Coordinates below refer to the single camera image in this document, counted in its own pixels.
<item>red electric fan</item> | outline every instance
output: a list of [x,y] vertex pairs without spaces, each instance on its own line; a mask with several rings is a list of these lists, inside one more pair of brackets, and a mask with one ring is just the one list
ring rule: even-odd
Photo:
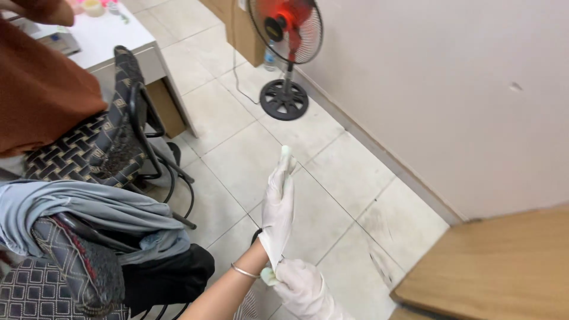
[[320,10],[314,0],[249,0],[248,4],[261,39],[287,63],[284,80],[271,81],[261,89],[261,107],[275,119],[297,119],[308,108],[308,95],[292,81],[292,69],[312,60],[322,46]]

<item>tile floor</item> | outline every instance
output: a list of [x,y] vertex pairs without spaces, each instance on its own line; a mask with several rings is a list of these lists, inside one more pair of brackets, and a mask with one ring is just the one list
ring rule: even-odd
[[[389,318],[395,308],[389,291],[448,225],[314,100],[302,118],[281,122],[237,92],[224,25],[198,0],[123,1],[158,41],[200,136],[185,132],[172,140],[182,150],[181,167],[196,179],[189,218],[198,229],[190,237],[216,259],[211,281],[249,246],[267,177],[286,144],[299,166],[296,219],[284,256],[318,265],[356,319]],[[240,89],[255,101],[280,75],[254,68],[239,53],[236,71]],[[164,197],[165,190],[151,195]],[[179,183],[171,205],[184,212],[189,200]],[[295,319],[263,283],[254,290],[261,319]],[[165,319],[179,308],[168,308]]]

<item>white wall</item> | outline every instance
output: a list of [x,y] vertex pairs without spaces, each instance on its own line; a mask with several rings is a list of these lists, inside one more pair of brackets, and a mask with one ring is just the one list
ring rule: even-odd
[[300,69],[453,210],[569,199],[569,2],[318,4],[323,48]]

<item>baseboard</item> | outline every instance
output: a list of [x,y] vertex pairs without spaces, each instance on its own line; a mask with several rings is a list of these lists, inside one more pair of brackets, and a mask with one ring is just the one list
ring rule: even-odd
[[295,69],[293,73],[294,81],[300,84],[324,110],[326,110],[336,121],[350,132],[358,141],[363,144],[372,154],[383,162],[401,181],[408,185],[423,201],[425,201],[444,221],[449,225],[461,224],[468,219],[461,216],[432,190],[430,190],[415,174],[393,157],[383,146],[375,141],[364,129],[345,114],[324,91],[318,87],[302,70]]

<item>brown garment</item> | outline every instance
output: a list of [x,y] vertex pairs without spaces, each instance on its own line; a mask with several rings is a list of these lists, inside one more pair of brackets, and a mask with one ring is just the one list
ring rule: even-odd
[[[15,0],[36,17],[61,0]],[[97,79],[0,18],[0,158],[48,145],[107,109]]]

